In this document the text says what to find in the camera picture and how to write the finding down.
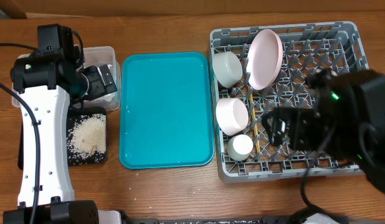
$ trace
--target teal tray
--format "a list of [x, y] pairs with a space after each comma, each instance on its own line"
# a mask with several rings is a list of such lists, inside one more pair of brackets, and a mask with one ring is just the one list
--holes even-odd
[[201, 166], [214, 155], [207, 60], [198, 52], [123, 62], [119, 159], [129, 169]]

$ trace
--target wooden table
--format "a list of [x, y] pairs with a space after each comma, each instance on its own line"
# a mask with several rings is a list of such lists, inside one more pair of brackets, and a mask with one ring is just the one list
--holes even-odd
[[[213, 29], [326, 21], [353, 21], [370, 67], [385, 73], [385, 12], [8, 20], [0, 21], [0, 42], [37, 46], [36, 27], [59, 23], [77, 30], [86, 47], [112, 46], [122, 63], [140, 53], [198, 51], [208, 55]], [[15, 59], [27, 52], [0, 47], [1, 82], [11, 86], [9, 71]], [[216, 158], [204, 167], [128, 170], [118, 158], [120, 112], [111, 112], [108, 120], [106, 163], [69, 169], [77, 200], [92, 199], [99, 209], [121, 209], [132, 218], [160, 219], [253, 218], [288, 215], [304, 207], [301, 179], [227, 185], [217, 176]], [[0, 222], [3, 211], [16, 208], [21, 187], [22, 171], [17, 168], [20, 127], [20, 110], [0, 90]], [[385, 219], [385, 196], [365, 176], [311, 178], [307, 194], [330, 212]]]

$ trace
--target dish rack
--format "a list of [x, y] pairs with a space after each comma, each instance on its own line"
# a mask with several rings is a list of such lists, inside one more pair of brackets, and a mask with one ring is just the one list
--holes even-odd
[[[283, 46], [280, 73], [272, 86], [254, 90], [248, 84], [246, 74], [247, 54], [255, 36], [263, 29], [278, 34]], [[315, 24], [290, 24], [280, 26], [216, 29], [210, 36], [210, 68], [213, 108], [221, 98], [239, 98], [249, 113], [249, 123], [241, 133], [254, 141], [254, 148], [246, 161], [234, 161], [227, 155], [225, 135], [215, 121], [217, 168], [225, 183], [276, 180], [303, 175], [312, 152], [293, 151], [287, 142], [279, 147], [269, 144], [267, 133], [261, 124], [263, 114], [276, 106], [311, 108], [314, 97], [304, 85], [304, 78], [317, 68], [331, 67], [338, 75], [368, 69], [366, 56], [357, 27], [352, 22], [322, 22]], [[240, 58], [244, 74], [231, 88], [221, 86], [212, 69], [215, 54], [231, 51]], [[338, 169], [344, 162], [330, 156], [322, 156], [318, 167], [309, 175], [360, 175], [358, 165]]]

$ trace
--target cup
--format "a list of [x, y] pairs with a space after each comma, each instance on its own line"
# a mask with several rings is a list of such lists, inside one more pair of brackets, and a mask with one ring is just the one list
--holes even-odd
[[223, 98], [216, 105], [216, 120], [226, 135], [235, 135], [248, 125], [248, 110], [238, 98]]
[[230, 88], [242, 78], [240, 60], [233, 52], [215, 54], [212, 58], [213, 72], [219, 83]]
[[249, 136], [239, 134], [227, 143], [227, 154], [235, 161], [244, 161], [249, 157], [253, 147], [254, 143]]

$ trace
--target clear plastic container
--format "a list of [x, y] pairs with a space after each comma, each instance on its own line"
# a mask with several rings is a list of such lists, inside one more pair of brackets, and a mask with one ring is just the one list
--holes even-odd
[[[113, 81], [115, 82], [115, 85], [118, 88], [118, 90], [114, 93], [107, 94], [96, 100], [85, 101], [85, 107], [87, 108], [91, 106], [101, 106], [108, 111], [118, 109], [120, 106], [121, 77], [120, 77], [120, 67], [119, 67], [119, 63], [116, 61], [114, 49], [109, 46], [87, 47], [83, 49], [83, 52], [85, 55], [85, 63], [83, 64], [84, 67], [89, 67], [92, 65], [99, 67], [103, 64], [108, 64], [110, 66], [110, 71], [113, 77]], [[19, 56], [18, 58], [24, 58], [28, 56], [29, 54], [24, 54]], [[16, 108], [20, 107], [19, 102], [13, 97], [11, 99], [11, 103]]]

